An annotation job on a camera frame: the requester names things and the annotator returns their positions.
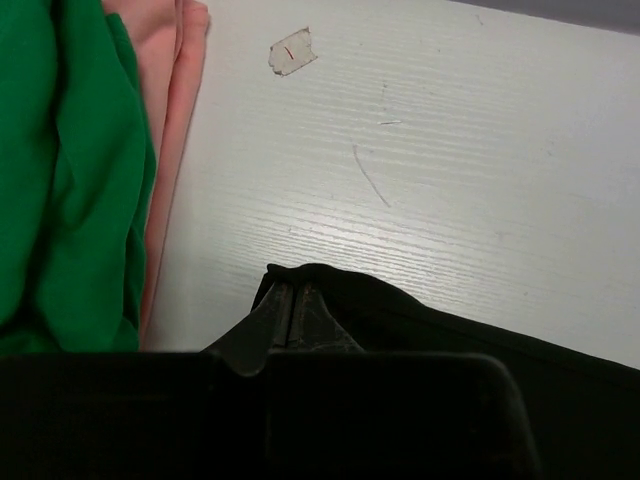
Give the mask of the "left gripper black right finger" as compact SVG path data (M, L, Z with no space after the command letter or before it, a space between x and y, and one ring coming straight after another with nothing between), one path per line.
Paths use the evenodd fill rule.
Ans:
M305 284L296 293L287 349L329 353L364 351L329 312L321 290L313 283Z

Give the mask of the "black t shirt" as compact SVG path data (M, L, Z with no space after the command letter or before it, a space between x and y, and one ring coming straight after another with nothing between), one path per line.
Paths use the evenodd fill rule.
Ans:
M368 351L501 361L523 396L547 478L638 478L638 370L430 308L373 276L324 264L268 265L254 301L277 282L316 285L331 315Z

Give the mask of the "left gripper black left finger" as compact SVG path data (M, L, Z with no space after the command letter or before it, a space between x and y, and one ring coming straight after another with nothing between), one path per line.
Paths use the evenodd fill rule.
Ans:
M287 347L294 300L291 285L274 283L244 319L204 351L220 356L236 374L259 373L272 351Z

